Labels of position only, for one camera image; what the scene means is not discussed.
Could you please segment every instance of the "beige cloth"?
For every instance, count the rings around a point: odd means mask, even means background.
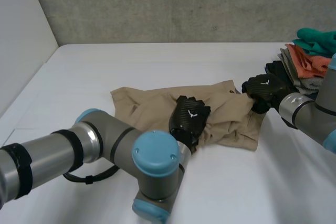
[[[250,109],[253,100],[235,93],[233,81],[210,86],[189,86],[142,91],[119,88],[111,92],[115,117],[140,131],[169,131],[169,118],[180,95],[203,100],[211,107],[198,146],[217,143],[255,151],[264,115]]]

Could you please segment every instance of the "white wall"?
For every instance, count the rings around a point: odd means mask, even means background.
[[[38,0],[0,0],[0,116],[57,48]]]

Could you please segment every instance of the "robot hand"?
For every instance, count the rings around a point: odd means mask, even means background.
[[[169,120],[170,134],[194,153],[210,112],[210,107],[205,106],[203,101],[180,96]]]
[[[291,93],[289,88],[272,73],[260,74],[244,82],[242,92],[255,99],[252,110],[258,114],[266,113],[270,108],[279,111],[283,98]]]

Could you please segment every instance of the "white table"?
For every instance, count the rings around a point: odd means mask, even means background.
[[[114,114],[110,91],[214,84],[237,89],[284,43],[105,44],[60,47],[0,119],[0,144],[72,126],[87,108]],[[85,164],[77,175],[110,163]],[[336,223],[336,156],[271,110],[258,150],[208,146],[190,160],[171,223]],[[137,181],[118,171],[83,185],[58,177],[0,211],[0,223],[146,223],[131,206]]]

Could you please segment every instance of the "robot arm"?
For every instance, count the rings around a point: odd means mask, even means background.
[[[255,112],[265,113],[275,108],[287,125],[336,153],[336,55],[328,66],[315,101],[300,93],[291,93],[273,74],[250,78],[243,83],[243,92],[256,100]]]
[[[187,110],[200,116],[180,118]],[[194,140],[203,131],[209,113],[209,107],[202,101],[179,99],[170,120],[169,134],[142,133],[104,111],[91,109],[68,130],[4,146],[0,149],[0,208],[83,163],[104,157],[138,180],[139,192],[133,211],[145,219],[165,223]],[[193,133],[193,129],[199,129],[199,135]]]

